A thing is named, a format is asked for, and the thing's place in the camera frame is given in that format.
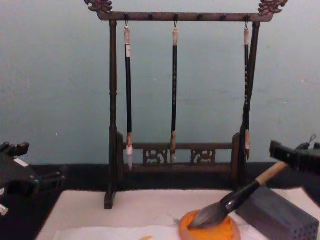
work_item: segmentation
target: calligraphy brush rack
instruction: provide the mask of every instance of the calligraphy brush rack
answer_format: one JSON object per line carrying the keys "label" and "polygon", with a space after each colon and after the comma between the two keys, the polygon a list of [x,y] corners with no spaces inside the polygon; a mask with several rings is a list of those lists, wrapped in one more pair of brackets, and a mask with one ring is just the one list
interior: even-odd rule
{"label": "calligraphy brush rack", "polygon": [[[270,22],[274,14],[282,11],[288,0],[261,0],[257,13],[196,13],[196,12],[119,12],[113,11],[112,2],[109,0],[84,0],[92,12],[96,12],[101,21],[109,22],[110,49],[109,49],[109,87],[110,87],[110,126],[109,126],[109,181],[104,199],[104,208],[112,209],[114,198],[119,190],[119,184],[124,180],[124,173],[229,173],[230,181],[234,186],[246,184],[245,165],[248,156],[247,133],[249,131],[250,101],[255,78],[255,67],[257,58],[258,38],[261,23]],[[149,21],[149,22],[243,22],[252,23],[252,36],[250,53],[248,54],[248,43],[245,49],[245,104],[243,108],[243,119],[240,131],[235,133],[232,142],[227,143],[132,143],[131,123],[128,123],[128,136],[130,139],[124,142],[123,135],[117,130],[117,22],[123,21]],[[130,58],[126,46],[126,60]],[[131,77],[127,73],[127,116],[131,121]],[[173,82],[172,91],[172,125],[175,126],[176,110],[175,95],[177,85]],[[133,150],[142,150],[143,163],[134,164],[131,169],[124,164],[124,151],[128,144]],[[186,164],[168,162],[168,151],[189,150],[190,162]],[[230,163],[216,163],[215,155],[217,150],[231,150]]]}

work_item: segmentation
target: black brush handle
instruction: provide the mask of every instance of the black brush handle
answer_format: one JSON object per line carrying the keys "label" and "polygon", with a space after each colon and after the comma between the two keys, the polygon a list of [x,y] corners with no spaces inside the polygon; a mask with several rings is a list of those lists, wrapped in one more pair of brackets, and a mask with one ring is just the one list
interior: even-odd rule
{"label": "black brush handle", "polygon": [[225,206],[228,213],[231,213],[238,209],[260,186],[260,183],[255,180],[251,184],[231,192],[220,203]]}
{"label": "black brush handle", "polygon": [[250,118],[249,118],[249,45],[244,45],[244,107],[243,107],[243,124],[245,125],[245,129],[250,129]]}
{"label": "black brush handle", "polygon": [[251,108],[251,98],[252,98],[252,92],[254,88],[260,25],[261,24],[259,22],[254,22],[252,24],[252,36],[251,36],[252,39],[251,39],[251,48],[250,48],[250,56],[249,56],[249,63],[248,63],[248,80],[249,80],[248,109],[249,111]]}
{"label": "black brush handle", "polygon": [[131,58],[125,57],[125,78],[126,78],[126,124],[127,132],[132,132],[132,103],[131,103]]}
{"label": "black brush handle", "polygon": [[126,125],[127,132],[132,133],[132,95],[131,95],[131,39],[130,29],[124,28],[125,79],[126,79]]}
{"label": "black brush handle", "polygon": [[177,56],[178,56],[178,46],[173,45],[172,54],[172,122],[171,131],[176,131],[176,118],[177,118]]}

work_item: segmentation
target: light blue wall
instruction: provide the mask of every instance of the light blue wall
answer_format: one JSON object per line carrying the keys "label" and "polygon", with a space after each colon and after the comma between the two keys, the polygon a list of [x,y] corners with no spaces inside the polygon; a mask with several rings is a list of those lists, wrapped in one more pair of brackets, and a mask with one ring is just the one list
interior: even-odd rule
{"label": "light blue wall", "polygon": [[[258,0],[114,0],[115,11],[257,12]],[[320,136],[320,2],[290,0],[260,29],[251,107],[252,162],[271,140]],[[172,22],[130,22],[133,140],[169,142]],[[230,142],[244,103],[243,23],[179,22],[178,142]],[[126,135],[124,23],[117,126]],[[108,162],[109,24],[83,0],[0,2],[0,141],[31,143],[30,164]],[[188,160],[180,153],[178,161]],[[142,159],[141,153],[135,161]],[[230,153],[217,161],[229,161]]]}

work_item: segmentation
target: white felt mat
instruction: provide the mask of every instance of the white felt mat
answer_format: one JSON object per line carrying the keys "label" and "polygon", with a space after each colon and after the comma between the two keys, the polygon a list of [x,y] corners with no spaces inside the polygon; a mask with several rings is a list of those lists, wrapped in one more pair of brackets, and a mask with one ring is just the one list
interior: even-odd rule
{"label": "white felt mat", "polygon": [[[275,189],[274,191],[320,220],[320,209],[301,188],[292,190]],[[117,238],[105,236],[105,234],[112,232],[116,233],[115,229],[110,231],[111,228],[123,228],[118,231],[121,232],[122,230],[123,233],[135,231],[137,234],[143,235],[147,229],[149,231],[153,229],[153,236],[156,237],[158,236],[157,233],[161,232],[158,231],[158,227],[170,227],[166,228],[167,233],[176,231],[174,219],[180,219],[187,212],[217,202],[228,193],[230,191],[221,190],[118,192],[113,209],[106,210],[104,209],[104,192],[65,191],[61,194],[37,240],[52,240],[55,236],[57,240],[87,240],[89,238],[84,237],[86,236],[85,233],[88,232],[96,232],[97,234],[96,237],[92,238],[91,236],[90,239],[117,240]],[[230,216],[237,222],[241,231],[246,228],[251,231],[255,230],[234,212]],[[83,238],[72,238],[72,236],[80,233],[82,233]],[[69,234],[69,236],[63,238],[63,234]],[[172,238],[161,238],[159,236],[158,239],[174,240],[173,236]]]}
{"label": "white felt mat", "polygon": [[[239,227],[241,240],[268,240],[253,227]],[[180,240],[171,226],[83,227],[57,232],[54,240]]]}

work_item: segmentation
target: white brush tip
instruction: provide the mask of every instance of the white brush tip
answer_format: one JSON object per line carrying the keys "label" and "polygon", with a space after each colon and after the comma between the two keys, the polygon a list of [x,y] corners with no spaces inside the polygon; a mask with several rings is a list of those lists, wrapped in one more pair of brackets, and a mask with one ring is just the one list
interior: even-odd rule
{"label": "white brush tip", "polygon": [[3,206],[2,204],[0,204],[0,215],[1,215],[1,216],[7,215],[8,211],[9,211],[8,208],[6,208],[6,207]]}
{"label": "white brush tip", "polygon": [[172,155],[171,155],[171,157],[170,157],[170,163],[171,164],[173,164],[175,161],[176,161],[176,154],[175,153],[173,153]]}
{"label": "white brush tip", "polygon": [[131,145],[131,146],[126,146],[126,154],[128,155],[128,156],[131,156],[131,155],[133,155],[134,154],[134,147]]}
{"label": "white brush tip", "polygon": [[132,155],[129,155],[128,156],[128,167],[129,167],[129,170],[132,171],[132,167],[133,167],[133,157]]}

